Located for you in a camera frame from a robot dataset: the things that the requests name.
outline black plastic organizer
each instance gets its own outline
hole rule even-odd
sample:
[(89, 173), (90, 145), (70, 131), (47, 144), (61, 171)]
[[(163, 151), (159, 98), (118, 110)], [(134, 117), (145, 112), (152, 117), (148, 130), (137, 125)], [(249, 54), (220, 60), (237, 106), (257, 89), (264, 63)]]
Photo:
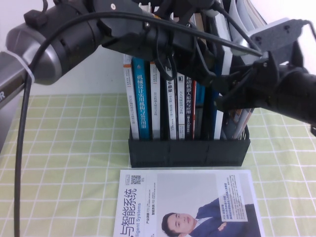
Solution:
[(246, 127), (240, 140), (138, 141), (130, 134), (133, 168), (241, 166), (250, 145)]

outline suit jacket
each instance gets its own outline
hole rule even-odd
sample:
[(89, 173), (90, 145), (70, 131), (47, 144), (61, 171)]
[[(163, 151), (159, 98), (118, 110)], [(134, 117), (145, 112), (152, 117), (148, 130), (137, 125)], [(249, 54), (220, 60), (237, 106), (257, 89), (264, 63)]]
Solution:
[(261, 237), (257, 216), (253, 204), (246, 205), (248, 222), (227, 222), (223, 230), (219, 231), (222, 222), (219, 199), (198, 209), (196, 219), (211, 217), (196, 227), (192, 237)]

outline qr code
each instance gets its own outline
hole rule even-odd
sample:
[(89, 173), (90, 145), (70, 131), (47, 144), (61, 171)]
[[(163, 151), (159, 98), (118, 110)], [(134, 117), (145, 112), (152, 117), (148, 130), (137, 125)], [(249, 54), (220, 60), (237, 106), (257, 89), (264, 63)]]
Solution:
[(140, 175), (132, 175), (132, 184), (140, 184)]

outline magazine cover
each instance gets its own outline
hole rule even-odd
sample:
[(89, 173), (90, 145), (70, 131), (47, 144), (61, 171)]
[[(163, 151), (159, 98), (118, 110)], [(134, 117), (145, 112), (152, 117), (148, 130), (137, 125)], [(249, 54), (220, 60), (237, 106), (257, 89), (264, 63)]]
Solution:
[(121, 170), (116, 237), (264, 237), (248, 170)]

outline table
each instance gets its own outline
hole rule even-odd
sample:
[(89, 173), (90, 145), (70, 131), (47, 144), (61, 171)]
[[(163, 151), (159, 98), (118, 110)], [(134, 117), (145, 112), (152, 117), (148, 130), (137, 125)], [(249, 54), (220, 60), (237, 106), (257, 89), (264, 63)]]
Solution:
[[(0, 237), (13, 236), (18, 114), (0, 156)], [(306, 124), (256, 109), (250, 169), (266, 236), (316, 236), (316, 138)], [(21, 236), (113, 236), (119, 171), (130, 168), (126, 94), (30, 98)]]

